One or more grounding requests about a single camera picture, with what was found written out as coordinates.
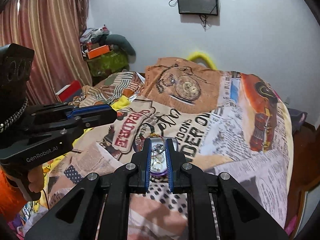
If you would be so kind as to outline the left hand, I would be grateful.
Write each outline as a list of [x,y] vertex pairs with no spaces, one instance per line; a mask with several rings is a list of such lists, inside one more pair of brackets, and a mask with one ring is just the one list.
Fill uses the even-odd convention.
[[[1,186],[1,193],[10,194],[13,196],[22,196],[22,192],[18,187],[17,179],[5,172],[1,167],[3,173],[3,185]],[[44,188],[44,175],[42,166],[35,167],[28,172],[26,176],[29,190],[33,193],[39,193]]]

